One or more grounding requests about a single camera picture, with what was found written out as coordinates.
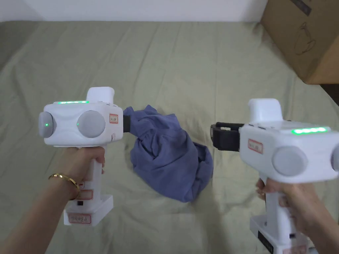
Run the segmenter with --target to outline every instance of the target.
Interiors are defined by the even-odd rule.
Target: bed
[[[49,254],[267,253],[249,230],[264,213],[258,173],[236,152],[213,148],[210,125],[245,123],[251,98],[276,98],[285,119],[339,130],[339,108],[304,84],[257,23],[0,23],[0,240],[54,172],[61,148],[38,136],[38,115],[54,101],[82,100],[92,86],[115,89],[115,104],[175,113],[214,158],[209,185],[192,203],[152,190],[134,172],[124,135],[106,150],[103,193],[114,209],[94,227],[58,225]],[[316,184],[338,219],[338,181]]]

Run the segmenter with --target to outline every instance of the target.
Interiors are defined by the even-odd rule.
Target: crumpled blue shirt
[[[206,187],[213,173],[213,159],[204,145],[192,142],[175,114],[161,115],[148,105],[123,112],[131,116],[131,150],[134,171],[160,194],[190,202]]]

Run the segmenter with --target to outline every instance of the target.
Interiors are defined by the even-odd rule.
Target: gray round knob
[[[46,111],[39,114],[39,135],[48,138],[53,134],[53,118]]]
[[[85,137],[98,137],[106,126],[104,117],[97,111],[86,111],[78,118],[77,127]]]
[[[275,151],[272,163],[275,170],[280,174],[295,176],[306,169],[308,160],[304,152],[298,147],[285,146]]]
[[[339,146],[337,146],[332,153],[331,158],[332,168],[335,171],[339,171]]]

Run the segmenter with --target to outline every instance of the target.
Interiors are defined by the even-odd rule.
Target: gold bracelet
[[[66,176],[66,175],[64,175],[64,174],[52,174],[52,175],[50,175],[50,177],[48,178],[48,180],[51,179],[52,177],[64,178],[64,179],[66,179],[67,181],[71,182],[71,183],[74,184],[75,187],[77,188],[78,195],[79,195],[79,193],[80,193],[80,187],[79,187],[79,185],[78,185],[72,178],[70,178],[70,177],[68,177],[68,176]]]

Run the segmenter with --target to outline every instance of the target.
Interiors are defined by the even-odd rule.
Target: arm
[[[92,159],[104,163],[105,150],[102,147],[68,148],[63,160],[66,165],[60,173],[80,182]],[[61,178],[51,178],[48,187],[38,197],[32,208],[4,241],[2,254],[43,254],[45,253],[67,202],[77,196],[75,186]]]
[[[319,254],[339,253],[339,225],[318,198],[313,184],[282,184],[271,179],[257,183],[259,197],[282,192],[292,208],[294,224],[314,243]]]
[[[339,253],[339,226],[326,211],[309,229],[307,235],[319,254]]]

